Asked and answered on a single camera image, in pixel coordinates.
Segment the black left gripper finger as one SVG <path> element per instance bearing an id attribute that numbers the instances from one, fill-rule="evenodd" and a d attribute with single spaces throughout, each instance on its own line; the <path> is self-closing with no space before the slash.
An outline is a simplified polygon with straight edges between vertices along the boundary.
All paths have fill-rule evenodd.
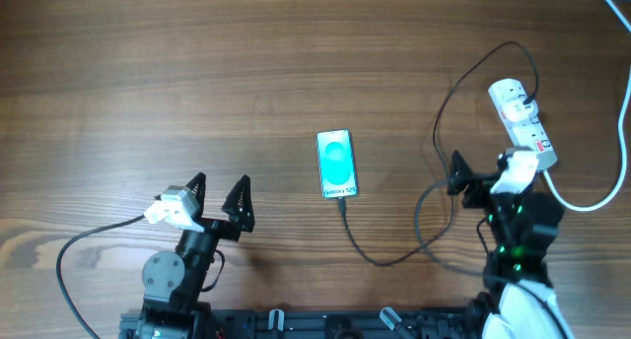
<path id="1" fill-rule="evenodd" d="M 251 180 L 246 174 L 234 185 L 221 210 L 240 231 L 251 233 L 255 225 L 251 201 Z"/>
<path id="2" fill-rule="evenodd" d="M 206 174 L 199 172 L 186 186 L 191 190 L 194 200 L 197 203 L 197 209 L 193 214 L 193 219 L 199 219 L 203 215 L 204 200 L 206 191 Z"/>

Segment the white power strip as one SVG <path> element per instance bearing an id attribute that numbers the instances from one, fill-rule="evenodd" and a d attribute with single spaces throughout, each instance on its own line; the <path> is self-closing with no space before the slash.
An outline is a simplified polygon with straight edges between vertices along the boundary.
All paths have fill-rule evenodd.
<path id="1" fill-rule="evenodd" d="M 527 93 L 522 83 L 515 79 L 500 80 L 490 86 L 488 93 L 513 144 L 516 147 L 530 147 L 536 151 L 538 171 L 553 167 L 558 162 L 558 158 L 538 115 L 514 125 L 504 123 L 500 117 L 500 106 L 503 103 L 514 100 L 525 102 Z"/>

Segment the blue Galaxy S25 smartphone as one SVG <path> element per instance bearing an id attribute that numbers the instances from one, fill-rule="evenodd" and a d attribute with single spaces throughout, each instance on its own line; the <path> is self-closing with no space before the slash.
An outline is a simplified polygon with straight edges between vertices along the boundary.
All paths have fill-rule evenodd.
<path id="1" fill-rule="evenodd" d="M 355 196 L 358 182 L 350 131 L 319 132 L 316 134 L 316 147 L 322 197 Z"/>

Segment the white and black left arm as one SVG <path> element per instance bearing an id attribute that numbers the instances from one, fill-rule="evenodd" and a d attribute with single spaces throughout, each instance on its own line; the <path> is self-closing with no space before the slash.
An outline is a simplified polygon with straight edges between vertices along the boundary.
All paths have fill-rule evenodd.
<path id="1" fill-rule="evenodd" d="M 251 181 L 243 175 L 226 196 L 221 211 L 226 220 L 206 218 L 204 200 L 206 174 L 198 173 L 184 186 L 172 185 L 156 197 L 144 212 L 151 224 L 164 221 L 181 230 L 173 251 L 152 255 L 142 269 L 144 285 L 140 312 L 123 317 L 120 338 L 223 338 L 223 325 L 210 304 L 199 300 L 202 293 L 216 287 L 205 285 L 210 265 L 215 261 L 220 240 L 237 242 L 241 233 L 255 225 L 251 201 Z"/>

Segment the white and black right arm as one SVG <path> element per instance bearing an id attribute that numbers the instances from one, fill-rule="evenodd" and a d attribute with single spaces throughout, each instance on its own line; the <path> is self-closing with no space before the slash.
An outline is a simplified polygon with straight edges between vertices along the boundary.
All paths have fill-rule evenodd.
<path id="1" fill-rule="evenodd" d="M 477 173 L 458 151 L 452 154 L 448 193 L 462 206 L 481 209 L 495 240 L 486 250 L 486 291 L 467 309 L 467 330 L 478 338 L 564 338 L 563 318 L 544 258 L 559 235 L 564 209 L 554 197 L 532 190 L 539 160 L 528 147 L 498 157 L 496 170 Z"/>

